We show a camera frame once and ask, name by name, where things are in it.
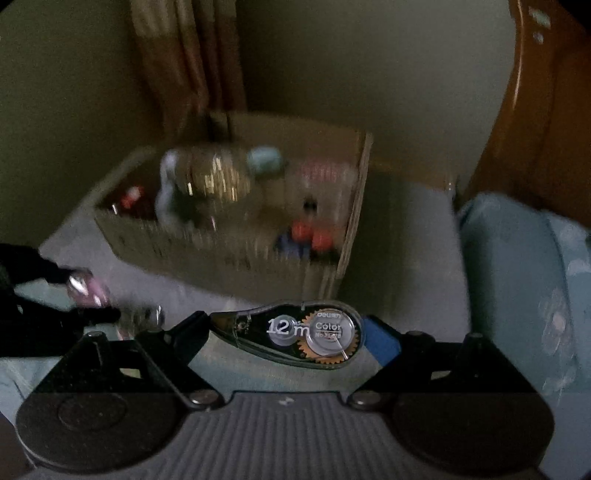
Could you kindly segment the jar with gold capsules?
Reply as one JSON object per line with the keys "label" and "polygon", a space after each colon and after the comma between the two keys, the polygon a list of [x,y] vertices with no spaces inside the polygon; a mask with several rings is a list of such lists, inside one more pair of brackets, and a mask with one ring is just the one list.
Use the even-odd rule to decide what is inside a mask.
{"label": "jar with gold capsules", "polygon": [[252,190],[244,149],[225,144],[199,144],[170,149],[160,163],[163,181],[181,194],[235,203]]}

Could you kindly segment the blue floral pillow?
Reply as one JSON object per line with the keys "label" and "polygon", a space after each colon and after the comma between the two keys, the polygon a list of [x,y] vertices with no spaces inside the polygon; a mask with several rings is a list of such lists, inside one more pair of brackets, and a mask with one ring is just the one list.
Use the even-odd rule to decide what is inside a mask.
{"label": "blue floral pillow", "polygon": [[582,477],[590,471],[590,231],[494,193],[458,217],[472,325],[552,409],[543,471]]}

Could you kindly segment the brown wooden headboard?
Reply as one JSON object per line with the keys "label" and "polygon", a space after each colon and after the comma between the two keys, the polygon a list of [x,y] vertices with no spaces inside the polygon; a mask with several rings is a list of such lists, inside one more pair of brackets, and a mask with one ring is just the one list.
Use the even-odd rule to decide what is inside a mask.
{"label": "brown wooden headboard", "polygon": [[590,4],[512,1],[515,56],[499,114],[464,190],[503,193],[590,224]]}

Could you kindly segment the light blue patterned blanket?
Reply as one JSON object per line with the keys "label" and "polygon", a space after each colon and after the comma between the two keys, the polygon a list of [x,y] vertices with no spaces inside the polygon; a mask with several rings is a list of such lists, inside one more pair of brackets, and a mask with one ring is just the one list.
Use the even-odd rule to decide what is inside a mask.
{"label": "light blue patterned blanket", "polygon": [[[116,258],[91,212],[90,194],[48,237],[42,254],[61,265],[90,269],[113,297],[163,308],[168,325],[197,310],[242,310],[249,302],[153,275]],[[365,200],[339,299],[406,332],[459,341],[469,329],[469,302],[456,217],[440,190],[383,172],[367,179]],[[236,390],[352,392],[379,370],[361,351],[335,370],[311,370],[263,360],[216,337],[190,364],[224,396]]]}

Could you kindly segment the black correction tape dispenser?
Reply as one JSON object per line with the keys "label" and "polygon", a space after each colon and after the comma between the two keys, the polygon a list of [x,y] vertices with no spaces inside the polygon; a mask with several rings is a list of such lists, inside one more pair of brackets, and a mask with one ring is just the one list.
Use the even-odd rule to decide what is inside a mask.
{"label": "black correction tape dispenser", "polygon": [[283,302],[209,315],[209,329],[229,345],[294,367],[334,370],[356,357],[365,326],[338,301]]}

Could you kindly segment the brown cardboard box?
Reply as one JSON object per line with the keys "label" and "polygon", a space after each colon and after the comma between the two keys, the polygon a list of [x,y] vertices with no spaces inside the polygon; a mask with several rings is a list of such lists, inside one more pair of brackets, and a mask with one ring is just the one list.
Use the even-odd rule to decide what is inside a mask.
{"label": "brown cardboard box", "polygon": [[[199,144],[225,144],[246,154],[272,146],[283,169],[252,174],[252,190],[235,203],[181,194],[161,177],[166,151]],[[224,295],[252,301],[331,300],[349,266],[358,231],[373,138],[365,131],[314,120],[266,114],[211,113],[192,116],[182,132],[160,148],[135,152],[94,207],[95,221],[112,252],[143,270]],[[284,200],[284,174],[291,161],[329,159],[356,168],[358,181],[349,219],[339,229],[337,264],[286,258],[276,238],[296,218]],[[130,211],[118,201],[133,185],[144,196]]]}

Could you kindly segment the brown patterned curtain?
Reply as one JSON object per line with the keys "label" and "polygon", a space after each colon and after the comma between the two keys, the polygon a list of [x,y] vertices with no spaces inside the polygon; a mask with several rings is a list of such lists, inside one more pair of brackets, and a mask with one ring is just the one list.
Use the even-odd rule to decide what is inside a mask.
{"label": "brown patterned curtain", "polygon": [[245,111],[235,1],[131,1],[133,33],[167,137],[193,114]]}

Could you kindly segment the clear round bottle blue lid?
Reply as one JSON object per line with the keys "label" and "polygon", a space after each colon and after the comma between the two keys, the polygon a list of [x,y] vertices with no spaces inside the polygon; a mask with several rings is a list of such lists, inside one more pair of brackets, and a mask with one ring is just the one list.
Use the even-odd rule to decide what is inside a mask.
{"label": "clear round bottle blue lid", "polygon": [[253,174],[270,174],[283,169],[283,155],[276,147],[254,147],[246,154],[246,164]]}

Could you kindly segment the clear jar with red label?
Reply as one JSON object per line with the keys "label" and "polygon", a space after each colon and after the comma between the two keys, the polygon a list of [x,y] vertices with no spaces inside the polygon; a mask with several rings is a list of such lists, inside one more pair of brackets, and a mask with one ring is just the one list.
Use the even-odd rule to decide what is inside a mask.
{"label": "clear jar with red label", "polygon": [[348,163],[329,159],[291,161],[284,174],[284,200],[291,216],[331,225],[349,219],[358,174]]}

